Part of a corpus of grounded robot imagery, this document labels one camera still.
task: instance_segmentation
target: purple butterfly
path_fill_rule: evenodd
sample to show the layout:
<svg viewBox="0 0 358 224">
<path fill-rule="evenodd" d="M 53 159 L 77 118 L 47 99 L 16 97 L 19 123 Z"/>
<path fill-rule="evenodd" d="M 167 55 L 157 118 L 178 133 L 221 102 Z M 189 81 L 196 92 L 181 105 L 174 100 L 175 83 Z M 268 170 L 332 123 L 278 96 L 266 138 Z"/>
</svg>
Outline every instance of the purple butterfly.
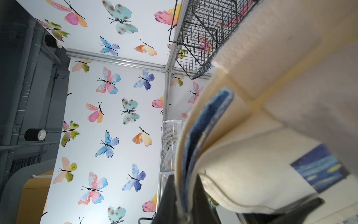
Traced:
<svg viewBox="0 0 358 224">
<path fill-rule="evenodd" d="M 145 172 L 142 171 L 139 173 L 139 169 L 137 165 L 134 163 L 132 164 L 132 173 L 133 177 L 129 175 L 127 179 L 130 179 L 128 183 L 124 185 L 122 188 L 122 191 L 130 191 L 132 187 L 134 187 L 135 192 L 138 192 L 142 188 L 142 184 L 140 183 L 141 180 L 144 180 L 145 178 Z"/>
<path fill-rule="evenodd" d="M 143 77 L 139 75 L 140 77 L 138 78 L 141 79 L 138 82 L 136 82 L 133 87 L 141 88 L 144 85 L 145 90 L 148 90 L 151 87 L 151 84 L 149 82 L 154 81 L 154 75 L 153 74 L 148 75 L 149 73 L 146 70 L 143 70 L 142 72 L 143 72 Z"/>
</svg>

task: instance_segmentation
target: black wire basket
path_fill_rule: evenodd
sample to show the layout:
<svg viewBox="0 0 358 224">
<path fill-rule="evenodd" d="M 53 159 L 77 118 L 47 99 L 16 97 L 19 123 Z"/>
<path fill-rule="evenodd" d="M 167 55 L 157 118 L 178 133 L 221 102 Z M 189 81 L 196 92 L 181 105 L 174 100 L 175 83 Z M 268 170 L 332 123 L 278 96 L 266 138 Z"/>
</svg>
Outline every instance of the black wire basket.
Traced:
<svg viewBox="0 0 358 224">
<path fill-rule="evenodd" d="M 177 43 L 176 61 L 192 80 L 209 71 L 219 48 L 257 2 L 190 0 L 178 39 L 174 42 Z"/>
</svg>

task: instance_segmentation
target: blue painting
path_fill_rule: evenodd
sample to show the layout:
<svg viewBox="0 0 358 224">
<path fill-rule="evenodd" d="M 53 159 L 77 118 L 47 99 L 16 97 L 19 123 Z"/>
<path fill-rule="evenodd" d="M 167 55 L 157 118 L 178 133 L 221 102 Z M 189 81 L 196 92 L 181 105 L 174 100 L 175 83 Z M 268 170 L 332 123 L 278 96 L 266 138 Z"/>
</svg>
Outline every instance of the blue painting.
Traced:
<svg viewBox="0 0 358 224">
<path fill-rule="evenodd" d="M 318 193 L 325 191 L 349 174 L 324 144 L 320 144 L 293 162 L 291 166 Z"/>
</svg>

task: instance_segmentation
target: teal butterfly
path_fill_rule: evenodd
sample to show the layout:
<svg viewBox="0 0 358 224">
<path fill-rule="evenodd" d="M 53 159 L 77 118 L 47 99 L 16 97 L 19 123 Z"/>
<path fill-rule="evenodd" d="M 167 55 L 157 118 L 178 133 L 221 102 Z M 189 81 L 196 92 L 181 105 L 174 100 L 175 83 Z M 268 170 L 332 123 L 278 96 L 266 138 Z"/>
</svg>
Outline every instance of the teal butterfly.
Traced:
<svg viewBox="0 0 358 224">
<path fill-rule="evenodd" d="M 126 98 L 123 97 L 122 105 L 123 105 L 123 108 L 125 109 L 125 111 L 121 110 L 123 112 L 122 114 L 126 114 L 123 117 L 124 125 L 128 124 L 129 122 L 135 122 L 137 119 L 139 119 L 139 115 L 136 113 L 133 113 L 136 111 L 134 109 L 136 109 L 138 106 L 137 101 L 135 101 L 135 100 L 128 101 Z"/>
</svg>

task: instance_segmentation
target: blue fabric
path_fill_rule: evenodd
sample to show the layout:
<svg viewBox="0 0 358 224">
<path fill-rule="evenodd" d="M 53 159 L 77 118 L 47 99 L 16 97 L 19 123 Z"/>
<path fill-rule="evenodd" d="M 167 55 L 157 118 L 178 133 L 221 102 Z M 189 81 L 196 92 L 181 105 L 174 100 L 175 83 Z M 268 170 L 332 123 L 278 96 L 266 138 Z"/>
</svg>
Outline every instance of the blue fabric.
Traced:
<svg viewBox="0 0 358 224">
<path fill-rule="evenodd" d="M 218 120 L 221 118 L 226 109 L 234 99 L 233 91 L 224 87 L 219 90 L 203 107 L 198 118 L 187 133 L 183 157 L 180 180 L 180 199 L 183 209 L 188 212 L 187 195 L 188 182 L 191 177 L 195 162 L 201 148 Z"/>
</svg>

